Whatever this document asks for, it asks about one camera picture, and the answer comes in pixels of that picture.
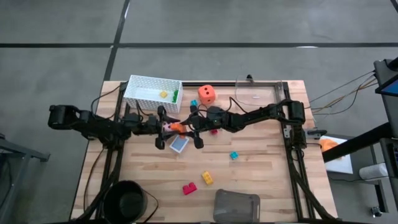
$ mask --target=orange die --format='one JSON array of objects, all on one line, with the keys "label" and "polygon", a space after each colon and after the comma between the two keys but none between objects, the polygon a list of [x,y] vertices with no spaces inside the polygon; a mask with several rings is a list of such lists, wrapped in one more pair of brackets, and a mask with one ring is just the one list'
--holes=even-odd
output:
[{"label": "orange die", "polygon": [[201,103],[208,105],[216,100],[216,92],[211,85],[204,85],[198,89]]}]

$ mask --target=concrete floor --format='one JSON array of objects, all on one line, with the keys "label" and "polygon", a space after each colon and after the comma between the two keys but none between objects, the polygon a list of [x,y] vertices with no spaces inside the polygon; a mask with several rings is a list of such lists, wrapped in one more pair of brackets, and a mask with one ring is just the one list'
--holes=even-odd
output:
[{"label": "concrete floor", "polygon": [[[123,3],[0,0],[0,43],[112,42]],[[132,0],[121,42],[396,42],[397,21],[388,0]],[[76,132],[48,128],[48,109],[51,104],[88,109],[100,92],[109,53],[0,49],[0,132],[10,141],[52,154],[48,163],[30,165],[13,223],[68,218],[87,141]],[[397,48],[119,49],[111,80],[126,80],[130,74],[180,80],[232,80],[252,74],[259,80],[305,80],[313,99],[371,71],[373,61],[397,56]],[[319,128],[349,136],[387,121],[373,88],[361,91],[347,112],[322,118],[317,116]],[[344,220],[390,223],[398,218],[391,201],[389,214],[371,218],[368,208],[377,200],[370,185],[331,182],[331,187]]]}]

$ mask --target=wooden tabletop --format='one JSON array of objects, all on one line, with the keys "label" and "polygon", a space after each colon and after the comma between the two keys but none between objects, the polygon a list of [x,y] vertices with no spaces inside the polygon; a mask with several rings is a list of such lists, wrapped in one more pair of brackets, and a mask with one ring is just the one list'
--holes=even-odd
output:
[{"label": "wooden tabletop", "polygon": [[[287,82],[291,99],[299,100],[307,107],[309,102],[304,82],[301,80]],[[113,90],[119,84],[120,82],[104,82],[101,94]],[[235,87],[215,87],[215,90],[217,99],[213,105],[228,108],[229,97],[235,98]],[[254,92],[266,96],[260,99],[261,103],[265,105],[275,103],[274,90],[268,87],[256,90],[238,89],[238,100],[250,104],[253,102],[251,98]],[[97,110],[100,116],[108,117],[114,113],[117,95],[115,91],[100,99]],[[170,115],[181,120],[186,119],[189,115],[190,101],[194,99],[198,99],[197,88],[185,87],[180,114]],[[242,103],[241,105],[245,110],[258,109],[258,106]],[[232,106],[231,112],[242,113],[236,105]],[[305,110],[305,117],[307,121],[303,127],[313,128],[314,121],[310,109]],[[133,135],[127,140],[120,180],[133,180],[158,199],[159,209],[150,222],[213,222],[215,192],[218,189],[260,196],[261,222],[297,220],[282,131],[278,121],[267,120],[256,123],[234,134],[225,130],[219,131],[216,136],[201,133],[201,137],[205,144],[203,149],[196,149],[190,140],[181,154],[169,148],[173,138],[167,141],[165,150],[158,150],[155,147],[155,136]],[[72,218],[83,213],[83,193],[88,174],[101,150],[102,145],[99,141],[90,141]],[[231,160],[229,156],[231,151],[239,153],[238,159]],[[94,169],[88,188],[88,202],[94,199],[100,189],[105,157],[106,153],[103,152]],[[304,161],[312,192],[326,210],[337,217],[320,148],[309,144],[305,149]],[[210,173],[214,184],[205,184],[201,176],[204,171]],[[198,190],[190,195],[184,195],[182,187],[189,182],[194,182]],[[300,198],[303,210],[307,214],[302,191]],[[155,200],[150,196],[148,200],[146,213],[140,221],[155,209]]]}]

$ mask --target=white basket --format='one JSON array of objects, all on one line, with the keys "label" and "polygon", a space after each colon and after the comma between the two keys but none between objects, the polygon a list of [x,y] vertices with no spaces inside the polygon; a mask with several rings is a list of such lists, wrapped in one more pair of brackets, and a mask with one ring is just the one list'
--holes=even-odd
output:
[{"label": "white basket", "polygon": [[[174,91],[178,90],[177,101],[173,103]],[[160,92],[167,92],[162,98]],[[182,82],[165,78],[152,78],[131,75],[123,98],[131,108],[136,108],[136,101],[143,110],[157,111],[162,105],[169,113],[179,113],[182,102]]]}]

